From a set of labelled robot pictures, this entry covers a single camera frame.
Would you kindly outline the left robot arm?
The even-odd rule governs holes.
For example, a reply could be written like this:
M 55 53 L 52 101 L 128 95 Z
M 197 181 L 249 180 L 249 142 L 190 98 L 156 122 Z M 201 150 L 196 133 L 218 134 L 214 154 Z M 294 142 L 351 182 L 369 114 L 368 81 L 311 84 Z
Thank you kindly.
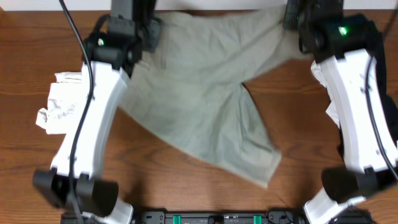
M 37 169 L 32 183 L 62 223 L 133 223 L 134 209 L 118 197 L 116 182 L 103 180 L 104 153 L 118 104 L 135 64 L 154 52 L 162 29 L 156 0 L 117 1 L 85 39 L 82 75 L 86 78 L 77 120 L 67 131 L 49 170 Z

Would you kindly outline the grey-green shorts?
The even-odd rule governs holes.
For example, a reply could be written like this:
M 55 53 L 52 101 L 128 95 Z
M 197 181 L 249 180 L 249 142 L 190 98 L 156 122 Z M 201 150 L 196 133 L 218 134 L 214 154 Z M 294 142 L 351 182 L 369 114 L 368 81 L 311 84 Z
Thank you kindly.
M 303 58 L 284 14 L 161 13 L 160 42 L 135 65 L 120 108 L 171 146 L 266 187 L 281 153 L 244 82 Z

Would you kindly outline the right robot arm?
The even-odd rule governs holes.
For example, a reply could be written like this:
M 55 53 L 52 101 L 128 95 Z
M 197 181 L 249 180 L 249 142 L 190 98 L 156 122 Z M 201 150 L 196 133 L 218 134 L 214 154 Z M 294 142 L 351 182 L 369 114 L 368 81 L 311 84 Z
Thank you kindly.
M 289 1 L 283 27 L 312 54 L 339 119 L 344 166 L 322 172 L 322 189 L 297 223 L 371 223 L 354 210 L 397 185 L 397 107 L 385 90 L 384 34 L 342 1 Z

